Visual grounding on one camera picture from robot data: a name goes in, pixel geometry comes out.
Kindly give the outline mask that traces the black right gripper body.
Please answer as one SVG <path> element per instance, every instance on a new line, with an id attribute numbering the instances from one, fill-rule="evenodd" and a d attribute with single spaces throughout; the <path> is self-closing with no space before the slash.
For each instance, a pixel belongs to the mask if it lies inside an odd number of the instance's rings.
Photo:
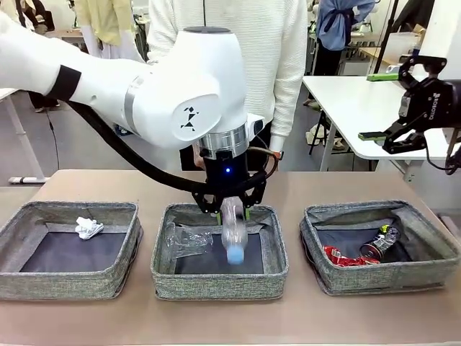
<path id="1" fill-rule="evenodd" d="M 460 128 L 460 80 L 423 80 L 401 98 L 399 122 L 411 129 Z"/>

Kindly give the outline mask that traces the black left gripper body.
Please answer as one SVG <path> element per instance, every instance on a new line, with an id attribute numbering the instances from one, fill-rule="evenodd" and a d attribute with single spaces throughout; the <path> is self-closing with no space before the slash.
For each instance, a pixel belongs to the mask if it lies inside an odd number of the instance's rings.
<path id="1" fill-rule="evenodd" d="M 230 151 L 223 151 L 217 159 L 204 158 L 204 164 L 206 184 L 216 191 L 236 187 L 250 177 L 246 153 L 232 157 Z"/>

